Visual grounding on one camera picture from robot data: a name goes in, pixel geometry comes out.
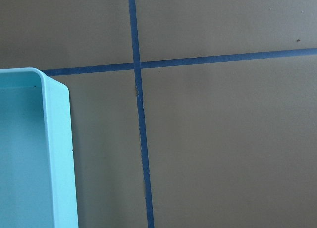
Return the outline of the light blue plastic bin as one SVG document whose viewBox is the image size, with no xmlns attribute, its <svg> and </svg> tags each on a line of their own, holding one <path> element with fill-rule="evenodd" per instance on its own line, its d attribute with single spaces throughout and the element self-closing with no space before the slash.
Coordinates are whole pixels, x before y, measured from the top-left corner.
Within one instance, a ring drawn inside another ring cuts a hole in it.
<svg viewBox="0 0 317 228">
<path fill-rule="evenodd" d="M 69 90 L 35 68 L 0 72 L 0 225 L 78 227 Z"/>
</svg>

